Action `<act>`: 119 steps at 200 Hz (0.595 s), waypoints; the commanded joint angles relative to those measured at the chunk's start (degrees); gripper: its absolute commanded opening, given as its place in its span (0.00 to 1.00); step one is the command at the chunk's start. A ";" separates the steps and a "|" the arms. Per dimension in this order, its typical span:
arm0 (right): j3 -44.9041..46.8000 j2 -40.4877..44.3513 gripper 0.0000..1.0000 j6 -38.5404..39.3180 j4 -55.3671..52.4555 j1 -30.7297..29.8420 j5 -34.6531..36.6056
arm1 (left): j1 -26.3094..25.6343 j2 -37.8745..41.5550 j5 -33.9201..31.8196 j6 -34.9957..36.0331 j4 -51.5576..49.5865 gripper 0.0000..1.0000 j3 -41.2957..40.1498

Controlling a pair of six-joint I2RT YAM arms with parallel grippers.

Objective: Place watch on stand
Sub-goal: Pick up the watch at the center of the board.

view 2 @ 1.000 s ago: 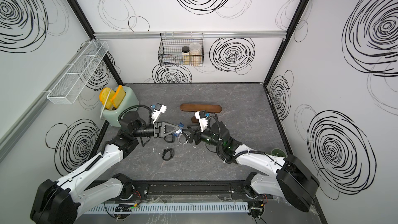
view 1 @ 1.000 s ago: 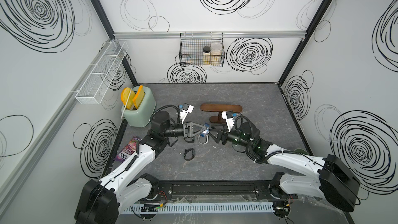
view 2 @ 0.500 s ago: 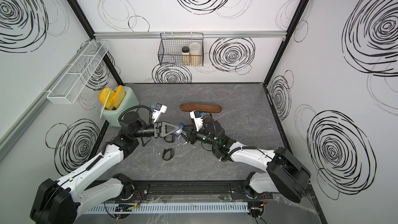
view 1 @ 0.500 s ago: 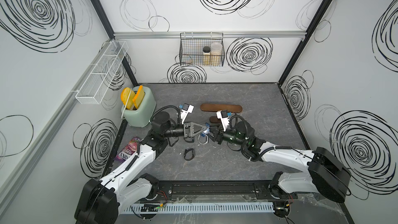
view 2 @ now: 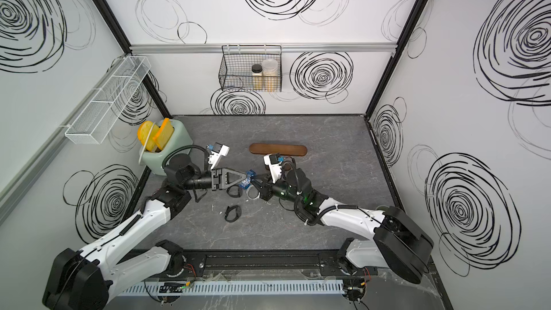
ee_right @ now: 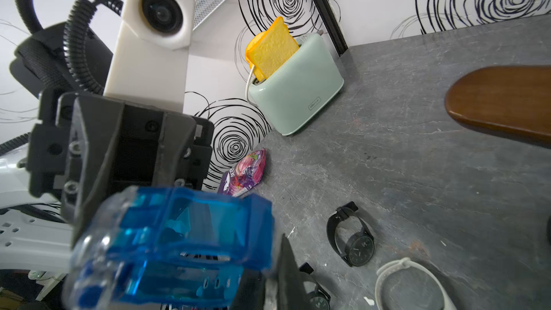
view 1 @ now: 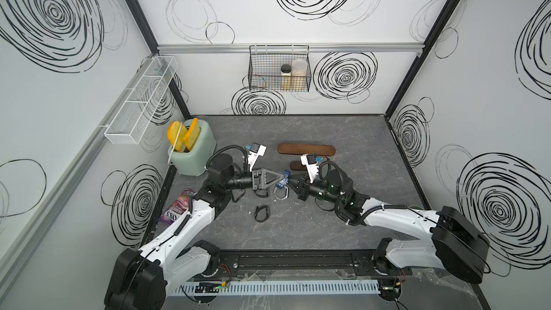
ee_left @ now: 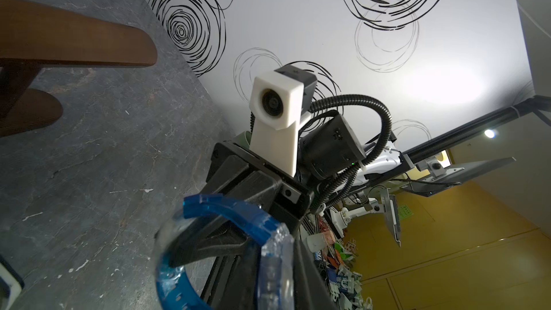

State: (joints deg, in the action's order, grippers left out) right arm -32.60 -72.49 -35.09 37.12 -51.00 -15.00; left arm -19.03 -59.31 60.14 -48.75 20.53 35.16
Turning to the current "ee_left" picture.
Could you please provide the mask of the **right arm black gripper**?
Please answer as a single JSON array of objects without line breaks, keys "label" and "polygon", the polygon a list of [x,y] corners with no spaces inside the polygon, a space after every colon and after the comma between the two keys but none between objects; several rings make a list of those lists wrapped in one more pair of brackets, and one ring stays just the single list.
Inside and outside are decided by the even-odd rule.
[{"label": "right arm black gripper", "polygon": [[[234,142],[215,145],[206,181],[203,194],[259,205],[285,224],[299,224],[309,212],[313,198],[312,190]],[[295,309],[337,309],[314,264],[313,254],[298,234],[294,238]],[[243,230],[222,215],[193,218],[168,245],[169,266],[180,267],[208,257],[240,255],[246,241]]]}]

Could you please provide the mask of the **blue translucent watch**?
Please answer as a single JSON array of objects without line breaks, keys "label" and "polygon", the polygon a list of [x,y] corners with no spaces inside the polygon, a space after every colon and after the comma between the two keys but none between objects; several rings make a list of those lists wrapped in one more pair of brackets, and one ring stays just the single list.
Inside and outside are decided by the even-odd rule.
[{"label": "blue translucent watch", "polygon": [[175,243],[192,248],[192,225],[229,220],[245,234],[245,253],[233,269],[218,309],[295,309],[294,238],[259,205],[222,195],[186,197],[160,228],[154,249],[156,294],[163,309],[211,309],[192,286]]}]

